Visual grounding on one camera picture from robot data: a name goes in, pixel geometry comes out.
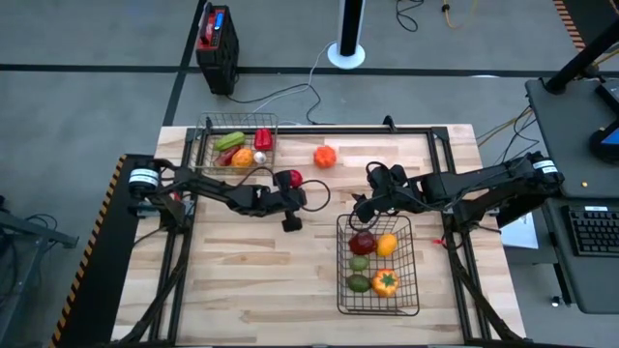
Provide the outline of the green ridged gourd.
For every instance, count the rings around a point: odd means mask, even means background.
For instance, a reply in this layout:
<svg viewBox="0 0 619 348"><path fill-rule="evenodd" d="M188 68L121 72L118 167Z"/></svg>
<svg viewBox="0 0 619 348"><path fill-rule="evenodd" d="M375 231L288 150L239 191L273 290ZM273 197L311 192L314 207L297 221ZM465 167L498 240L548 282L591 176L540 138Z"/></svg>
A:
<svg viewBox="0 0 619 348"><path fill-rule="evenodd" d="M216 151L226 151L229 148L243 145L245 143L246 136L241 131L234 131L221 137L215 142L214 149Z"/></svg>

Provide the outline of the red black tool case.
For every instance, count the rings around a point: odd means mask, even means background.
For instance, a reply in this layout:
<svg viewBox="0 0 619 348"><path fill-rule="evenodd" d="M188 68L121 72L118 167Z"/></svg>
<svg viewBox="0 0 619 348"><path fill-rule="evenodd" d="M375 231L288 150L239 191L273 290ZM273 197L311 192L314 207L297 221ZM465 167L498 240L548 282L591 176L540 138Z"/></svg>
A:
<svg viewBox="0 0 619 348"><path fill-rule="evenodd" d="M207 1L200 18L195 58L214 95L234 92L240 46L228 6Z"/></svg>

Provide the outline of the yellow lemon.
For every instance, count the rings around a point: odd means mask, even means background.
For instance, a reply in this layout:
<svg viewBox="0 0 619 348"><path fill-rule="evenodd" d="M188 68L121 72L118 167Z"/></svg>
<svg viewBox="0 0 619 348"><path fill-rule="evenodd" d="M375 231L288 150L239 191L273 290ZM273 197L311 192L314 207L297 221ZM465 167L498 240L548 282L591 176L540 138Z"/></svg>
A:
<svg viewBox="0 0 619 348"><path fill-rule="evenodd" d="M390 256L398 246L398 238L395 234L383 234L377 241L376 254L381 257Z"/></svg>

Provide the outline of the black device blue screen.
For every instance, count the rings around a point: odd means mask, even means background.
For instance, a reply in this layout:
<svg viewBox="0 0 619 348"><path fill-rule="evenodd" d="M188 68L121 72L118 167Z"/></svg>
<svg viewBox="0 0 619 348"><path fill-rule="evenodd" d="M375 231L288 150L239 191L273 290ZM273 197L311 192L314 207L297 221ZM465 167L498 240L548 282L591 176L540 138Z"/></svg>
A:
<svg viewBox="0 0 619 348"><path fill-rule="evenodd" d="M594 131L589 138L589 150L599 160L619 164L619 120Z"/></svg>

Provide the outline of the black floor stand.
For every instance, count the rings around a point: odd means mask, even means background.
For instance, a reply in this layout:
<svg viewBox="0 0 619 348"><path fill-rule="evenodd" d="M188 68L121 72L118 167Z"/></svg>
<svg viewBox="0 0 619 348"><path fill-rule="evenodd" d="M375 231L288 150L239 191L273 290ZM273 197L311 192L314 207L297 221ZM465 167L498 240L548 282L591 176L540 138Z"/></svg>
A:
<svg viewBox="0 0 619 348"><path fill-rule="evenodd" d="M77 241L58 230L52 215L14 215L0 195L0 348L15 346L17 324L43 257L56 246L75 248Z"/></svg>

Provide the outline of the dark green avocado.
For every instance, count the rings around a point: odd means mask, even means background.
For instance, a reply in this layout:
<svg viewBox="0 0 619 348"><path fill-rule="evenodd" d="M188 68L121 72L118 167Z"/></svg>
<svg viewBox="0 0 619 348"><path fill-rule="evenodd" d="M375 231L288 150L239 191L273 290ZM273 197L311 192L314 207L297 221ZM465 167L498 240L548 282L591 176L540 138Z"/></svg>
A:
<svg viewBox="0 0 619 348"><path fill-rule="evenodd" d="M365 293L371 288L371 281L364 275L350 275L345 282L348 289L354 293Z"/></svg>

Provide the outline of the red bell pepper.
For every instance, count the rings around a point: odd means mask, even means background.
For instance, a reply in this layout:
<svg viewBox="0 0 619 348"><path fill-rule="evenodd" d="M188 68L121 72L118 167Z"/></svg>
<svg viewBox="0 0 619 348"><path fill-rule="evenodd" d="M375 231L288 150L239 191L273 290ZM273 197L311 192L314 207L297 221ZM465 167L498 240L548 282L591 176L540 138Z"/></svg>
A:
<svg viewBox="0 0 619 348"><path fill-rule="evenodd" d="M272 151L274 148L273 134L269 129L259 129L255 132L253 146L257 151Z"/></svg>

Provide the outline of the orange ribbed pumpkin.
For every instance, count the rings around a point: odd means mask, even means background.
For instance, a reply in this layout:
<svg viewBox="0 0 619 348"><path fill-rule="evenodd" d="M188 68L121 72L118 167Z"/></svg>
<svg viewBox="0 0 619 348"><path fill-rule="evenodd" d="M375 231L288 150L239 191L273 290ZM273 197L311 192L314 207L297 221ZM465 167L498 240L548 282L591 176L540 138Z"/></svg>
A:
<svg viewBox="0 0 619 348"><path fill-rule="evenodd" d="M333 167L337 159L335 149L330 146L320 146L313 152L313 163L320 169Z"/></svg>

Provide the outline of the black yellow striped mat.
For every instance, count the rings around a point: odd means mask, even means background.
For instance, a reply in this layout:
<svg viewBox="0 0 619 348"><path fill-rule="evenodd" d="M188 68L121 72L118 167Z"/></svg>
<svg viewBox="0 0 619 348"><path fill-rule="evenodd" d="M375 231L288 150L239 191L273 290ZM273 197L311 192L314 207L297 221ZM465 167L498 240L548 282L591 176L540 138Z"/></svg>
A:
<svg viewBox="0 0 619 348"><path fill-rule="evenodd" d="M577 51L619 19L619 0L551 0Z"/></svg>
<svg viewBox="0 0 619 348"><path fill-rule="evenodd" d="M135 203L130 173L152 158L126 154L117 160L48 348L104 348L112 343L138 225L130 212Z"/></svg>

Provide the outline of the yellow-orange bell pepper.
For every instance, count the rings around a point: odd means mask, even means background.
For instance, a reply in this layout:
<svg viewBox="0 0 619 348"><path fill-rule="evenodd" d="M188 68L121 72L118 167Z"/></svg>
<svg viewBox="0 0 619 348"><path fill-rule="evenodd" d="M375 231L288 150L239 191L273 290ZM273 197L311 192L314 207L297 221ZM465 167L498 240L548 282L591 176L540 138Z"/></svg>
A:
<svg viewBox="0 0 619 348"><path fill-rule="evenodd" d="M231 158L230 165L235 168L248 168L253 164L253 151L249 148L239 149Z"/></svg>

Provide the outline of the white black pole stand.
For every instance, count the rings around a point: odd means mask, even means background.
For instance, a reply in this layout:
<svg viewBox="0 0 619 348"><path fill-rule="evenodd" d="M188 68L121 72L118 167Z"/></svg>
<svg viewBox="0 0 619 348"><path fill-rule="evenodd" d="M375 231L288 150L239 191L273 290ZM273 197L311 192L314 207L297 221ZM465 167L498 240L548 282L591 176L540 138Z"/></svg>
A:
<svg viewBox="0 0 619 348"><path fill-rule="evenodd" d="M329 61L341 70L359 68L366 59L360 44L367 0L339 0L339 33L327 49Z"/></svg>

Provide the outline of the black monitor pole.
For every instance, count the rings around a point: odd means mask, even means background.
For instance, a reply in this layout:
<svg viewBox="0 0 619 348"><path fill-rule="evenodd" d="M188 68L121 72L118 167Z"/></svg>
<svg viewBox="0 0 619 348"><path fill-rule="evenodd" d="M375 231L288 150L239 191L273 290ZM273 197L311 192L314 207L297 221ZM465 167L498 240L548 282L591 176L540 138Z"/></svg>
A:
<svg viewBox="0 0 619 348"><path fill-rule="evenodd" d="M555 76L544 83L545 89L551 94L560 94L567 84L596 61L607 49L619 41L619 19L590 44L586 45L569 63L567 63Z"/></svg>

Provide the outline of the dark red apple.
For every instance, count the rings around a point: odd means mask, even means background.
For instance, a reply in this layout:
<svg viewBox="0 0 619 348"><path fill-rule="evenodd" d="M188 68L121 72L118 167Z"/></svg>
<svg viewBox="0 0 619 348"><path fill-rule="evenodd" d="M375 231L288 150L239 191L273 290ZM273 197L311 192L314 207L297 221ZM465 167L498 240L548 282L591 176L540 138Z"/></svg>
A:
<svg viewBox="0 0 619 348"><path fill-rule="evenodd" d="M367 255L376 251L376 239L371 232L356 233L348 241L350 251L355 255Z"/></svg>

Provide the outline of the orange persimmon green calyx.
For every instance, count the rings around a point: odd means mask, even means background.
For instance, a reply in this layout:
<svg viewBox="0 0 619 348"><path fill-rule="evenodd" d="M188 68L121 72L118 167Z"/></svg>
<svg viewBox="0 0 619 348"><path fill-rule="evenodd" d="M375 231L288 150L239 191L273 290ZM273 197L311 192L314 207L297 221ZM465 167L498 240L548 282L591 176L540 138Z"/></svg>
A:
<svg viewBox="0 0 619 348"><path fill-rule="evenodd" d="M394 270L378 270L371 280L373 292L382 298L391 298L396 295L399 286L398 275Z"/></svg>

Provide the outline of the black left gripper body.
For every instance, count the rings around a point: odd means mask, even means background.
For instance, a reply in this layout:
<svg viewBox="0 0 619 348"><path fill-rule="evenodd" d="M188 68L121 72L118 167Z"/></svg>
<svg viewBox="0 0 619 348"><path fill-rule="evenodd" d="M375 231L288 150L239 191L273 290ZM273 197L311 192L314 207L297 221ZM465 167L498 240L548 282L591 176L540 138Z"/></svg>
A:
<svg viewBox="0 0 619 348"><path fill-rule="evenodd" d="M258 198L258 209L263 211L264 215L296 212L305 207L306 204L306 193L301 188L291 188L284 191L267 191L264 189L260 192Z"/></svg>

